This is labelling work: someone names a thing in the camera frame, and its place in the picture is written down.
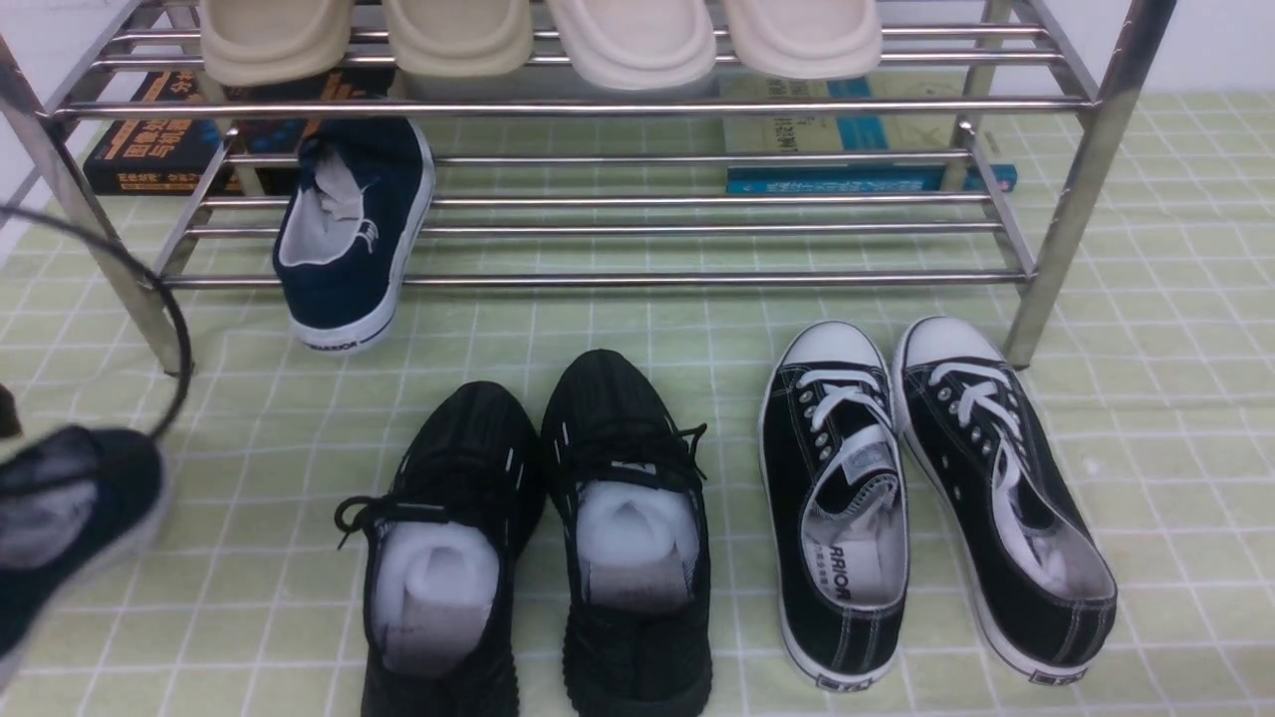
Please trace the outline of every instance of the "printed logo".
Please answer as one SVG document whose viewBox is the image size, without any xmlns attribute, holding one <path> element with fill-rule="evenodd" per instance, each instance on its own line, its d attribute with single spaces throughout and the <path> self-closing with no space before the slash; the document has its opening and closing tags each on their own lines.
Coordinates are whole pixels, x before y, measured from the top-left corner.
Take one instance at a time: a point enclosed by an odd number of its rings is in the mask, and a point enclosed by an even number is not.
<svg viewBox="0 0 1275 717">
<path fill-rule="evenodd" d="M 358 346 L 357 341 L 351 341 L 349 343 L 338 343 L 338 344 L 334 344 L 334 346 L 314 346 L 314 344 L 310 344 L 310 348 L 314 348 L 315 351 L 349 351 L 351 348 L 354 348 L 357 346 Z"/>
<path fill-rule="evenodd" d="M 612 461 L 611 462 L 611 467 L 612 468 L 627 468 L 630 471 L 639 471 L 639 472 L 646 473 L 649 476 L 654 476 L 655 475 L 655 464 L 654 463 L 622 463 L 620 461 Z"/>
<path fill-rule="evenodd" d="M 367 253 L 371 254 L 376 248 L 376 240 L 380 239 L 380 230 L 376 228 L 376 223 L 371 219 L 363 219 L 363 223 L 358 225 L 358 233 L 354 235 L 354 241 L 362 239 L 367 242 Z"/>
<path fill-rule="evenodd" d="M 815 677 L 815 686 L 835 691 L 835 693 L 854 693 L 863 691 L 872 686 L 876 680 L 863 680 L 862 683 L 838 683 L 835 680 L 829 680 L 827 677 L 820 675 Z"/>
<path fill-rule="evenodd" d="M 1080 677 L 1085 676 L 1086 670 L 1081 670 L 1075 675 L 1047 675 L 1044 672 L 1031 672 L 1031 677 L 1028 680 L 1034 685 L 1049 685 L 1054 688 L 1061 688 L 1063 685 L 1070 685 L 1072 683 L 1079 683 Z"/>
<path fill-rule="evenodd" d="M 836 589 L 836 597 L 850 600 L 850 577 L 845 573 L 845 551 L 840 546 L 834 545 L 827 552 L 833 559 L 833 587 Z"/>
</svg>

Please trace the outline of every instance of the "sneaker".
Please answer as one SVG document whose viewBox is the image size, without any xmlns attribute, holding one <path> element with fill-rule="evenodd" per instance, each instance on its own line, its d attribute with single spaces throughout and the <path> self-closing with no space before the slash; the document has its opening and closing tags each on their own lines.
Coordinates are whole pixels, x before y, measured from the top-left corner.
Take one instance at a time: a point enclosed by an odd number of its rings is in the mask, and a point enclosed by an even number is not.
<svg viewBox="0 0 1275 717">
<path fill-rule="evenodd" d="M 514 564 L 543 509 L 536 430 L 493 383 L 439 406 L 389 494 L 340 504 L 368 546 L 362 717 L 518 714 Z"/>
<path fill-rule="evenodd" d="M 709 541 L 695 464 L 706 430 L 678 430 L 613 351 L 580 356 L 553 389 L 541 440 L 571 583 L 562 672 L 583 717 L 694 717 L 708 703 Z"/>
<path fill-rule="evenodd" d="M 1033 683 L 1075 683 L 1116 621 L 1116 578 L 1014 369 L 970 324 L 933 316 L 904 334 L 894 385 L 908 447 L 965 538 L 988 644 Z"/>
<path fill-rule="evenodd" d="M 329 120 L 298 151 L 274 245 L 292 333 L 328 353 L 385 337 L 433 194 L 433 158 L 404 117 Z"/>
<path fill-rule="evenodd" d="M 0 691 L 51 606 L 154 542 L 170 495 L 159 449 L 129 429 L 65 427 L 0 463 Z"/>
<path fill-rule="evenodd" d="M 831 691 L 890 669 L 908 591 L 908 500 L 885 360 L 841 322 L 802 332 L 761 401 L 761 477 L 793 662 Z"/>
</svg>

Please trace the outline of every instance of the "stainless steel shoe rack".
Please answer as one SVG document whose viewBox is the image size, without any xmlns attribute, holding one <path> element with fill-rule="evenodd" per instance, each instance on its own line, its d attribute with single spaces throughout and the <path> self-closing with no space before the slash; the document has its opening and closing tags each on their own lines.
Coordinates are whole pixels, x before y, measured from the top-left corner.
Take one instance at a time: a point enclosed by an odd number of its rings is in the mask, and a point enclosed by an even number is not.
<svg viewBox="0 0 1275 717">
<path fill-rule="evenodd" d="M 405 283 L 423 287 L 453 287 L 478 291 L 543 287 L 830 287 L 830 286 L 928 286 L 928 285 L 1016 285 L 1020 307 L 1010 329 L 1006 355 L 1017 366 L 1026 366 L 1053 309 L 1063 278 L 1076 254 L 1085 226 L 1098 202 L 1112 161 L 1119 147 L 1133 106 L 1146 79 L 1151 61 L 1169 23 L 1176 0 L 1131 0 L 1121 28 L 1112 61 L 1102 82 L 1086 70 L 1075 47 L 1044 5 L 1044 0 L 984 0 L 980 22 L 969 24 L 908 24 L 885 28 L 887 41 L 924 41 L 924 48 L 894 50 L 887 42 L 882 59 L 885 66 L 965 66 L 965 88 L 955 97 L 889 97 L 834 98 L 816 101 L 518 101 L 518 102 L 407 102 L 398 100 L 346 100 L 314 102 L 258 103 L 224 101 L 224 93 L 203 71 L 199 56 L 198 15 L 194 0 L 133 0 L 121 13 L 117 27 L 108 28 L 85 54 L 76 70 L 42 103 L 24 79 L 13 54 L 0 38 L 0 112 L 17 131 L 32 156 L 40 175 L 52 188 L 66 214 L 83 226 L 99 230 L 120 240 L 102 207 L 89 189 L 75 157 L 66 149 L 65 139 L 83 120 L 214 120 L 223 135 L 223 144 L 190 198 L 176 227 L 168 237 L 156 272 L 180 288 L 250 288 L 277 286 L 273 276 L 191 276 L 185 273 L 191 251 L 201 239 L 235 237 L 270 240 L 277 226 L 227 227 L 209 226 L 209 218 L 222 209 L 282 209 L 286 198 L 264 196 L 256 171 L 266 166 L 287 166 L 295 158 L 282 154 L 251 154 L 236 142 L 235 121 L 238 119 L 292 117 L 370 117 L 385 115 L 425 116 L 497 116 L 497 117 L 659 117 L 659 116 L 723 116 L 751 115 L 889 115 L 931 112 L 956 115 L 950 149 L 938 152 L 841 152 L 833 154 L 644 154 L 644 156 L 444 156 L 441 167 L 504 167 L 504 166 L 589 166 L 617 165 L 695 167 L 695 166 L 830 166 L 850 163 L 942 162 L 946 165 L 943 188 L 933 193 L 843 194 L 843 195 L 609 195 L 609 196 L 439 196 L 436 207 L 469 207 L 488 211 L 567 209 L 567 208 L 738 208 L 737 223 L 653 225 L 557 225 L 520 222 L 510 217 L 490 226 L 449 226 L 430 223 L 427 237 L 468 235 L 477 237 L 548 239 L 585 236 L 844 236 L 886 233 L 960 233 L 986 232 L 998 242 L 1006 260 L 1003 269 L 917 269 L 917 270 L 811 270 L 811 272 L 745 272 L 745 273 L 580 273 L 580 274 L 488 274 L 488 276 L 408 276 Z M 159 23 L 167 15 L 168 23 Z M 738 64 L 729 52 L 725 29 L 717 31 L 723 51 L 718 63 Z M 537 32 L 539 46 L 556 46 L 557 33 Z M 376 47 L 372 52 L 351 52 L 347 66 L 393 66 L 386 33 L 356 29 L 352 43 Z M 1006 48 L 1005 43 L 1020 41 L 1023 48 Z M 951 48 L 940 45 L 947 42 Z M 138 54 L 139 46 L 180 47 L 181 54 Z M 569 69 L 561 48 L 538 50 L 529 60 L 536 66 Z M 993 96 L 992 77 L 998 65 L 1039 65 L 1051 70 L 1061 94 Z M 117 73 L 157 70 L 190 71 L 194 74 L 207 103 L 189 102 L 105 102 L 101 100 L 107 82 Z M 988 114 L 1066 112 L 1076 115 L 1084 135 L 1067 175 L 1061 199 L 1049 223 L 1040 250 L 1034 255 L 1024 240 L 1005 195 L 992 181 L 991 167 L 979 147 L 977 125 Z M 209 196 L 214 177 L 227 166 L 236 172 L 244 196 Z M 978 172 L 987 186 L 980 191 L 963 191 L 966 172 Z M 844 208 L 844 221 L 836 222 L 748 222 L 748 208 L 825 207 Z M 915 213 L 929 205 L 979 205 L 979 221 L 856 221 L 866 208 L 894 208 L 899 216 Z M 154 292 L 121 273 L 110 259 L 99 262 L 102 272 L 119 293 L 133 320 L 166 370 L 177 364 L 173 332 L 162 314 Z"/>
</svg>

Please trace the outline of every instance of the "blue book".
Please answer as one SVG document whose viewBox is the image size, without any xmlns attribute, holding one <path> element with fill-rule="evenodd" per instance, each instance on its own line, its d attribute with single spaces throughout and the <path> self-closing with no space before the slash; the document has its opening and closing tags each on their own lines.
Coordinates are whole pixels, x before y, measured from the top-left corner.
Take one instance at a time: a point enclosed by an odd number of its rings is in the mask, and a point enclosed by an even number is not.
<svg viewBox="0 0 1275 717">
<path fill-rule="evenodd" d="M 801 82 L 755 75 L 720 80 L 727 100 L 921 97 L 960 94 L 964 74 L 943 71 L 886 71 L 868 78 L 831 82 Z M 725 147 L 731 153 L 792 152 L 881 152 L 946 149 L 955 117 L 942 115 L 890 116 L 737 116 L 723 120 Z M 983 151 L 1002 191 L 1012 191 L 1019 172 L 1012 163 L 998 162 L 997 143 L 982 133 Z M 847 165 L 728 167 L 727 193 L 843 194 L 873 191 L 936 191 L 945 166 L 937 165 Z M 977 174 L 965 180 L 966 190 L 983 189 Z"/>
</svg>

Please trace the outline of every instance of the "black cable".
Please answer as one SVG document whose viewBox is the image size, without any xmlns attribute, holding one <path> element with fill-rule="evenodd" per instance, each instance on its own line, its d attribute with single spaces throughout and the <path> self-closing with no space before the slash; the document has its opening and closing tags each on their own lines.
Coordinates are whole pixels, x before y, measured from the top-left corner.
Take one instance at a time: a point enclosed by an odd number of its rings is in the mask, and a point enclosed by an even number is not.
<svg viewBox="0 0 1275 717">
<path fill-rule="evenodd" d="M 177 299 L 172 295 L 172 290 L 170 290 L 164 285 L 163 279 L 156 276 L 156 273 L 152 272 L 145 264 L 134 258 L 133 254 L 129 254 L 129 251 L 124 249 L 124 245 L 119 241 L 111 241 L 105 236 L 97 235 L 65 219 L 45 214 L 43 212 L 33 212 L 17 204 L 0 204 L 0 219 L 6 217 L 23 219 L 74 236 L 91 249 L 110 255 L 112 259 L 122 264 L 136 281 L 153 287 L 156 293 L 159 295 L 159 302 L 168 313 L 168 318 L 172 320 L 172 328 L 177 334 L 177 388 L 173 390 L 172 401 L 170 401 L 168 408 L 164 410 L 159 421 L 157 421 L 156 425 L 147 431 L 147 436 L 149 436 L 152 441 L 158 443 L 159 439 L 168 432 L 168 429 L 172 427 L 173 422 L 177 420 L 177 415 L 181 413 L 181 407 L 186 403 L 186 395 L 190 393 L 190 381 L 195 373 L 194 353 L 190 347 L 190 330 L 186 327 L 186 318 L 182 315 L 181 307 L 177 305 Z M 136 455 L 120 455 L 117 461 L 129 462 L 134 458 L 136 458 Z M 97 477 L 103 468 L 105 466 L 98 464 L 91 471 L 33 485 L 4 486 L 0 484 L 0 499 L 22 498 L 24 495 L 45 492 L 69 484 L 91 480 Z"/>
</svg>

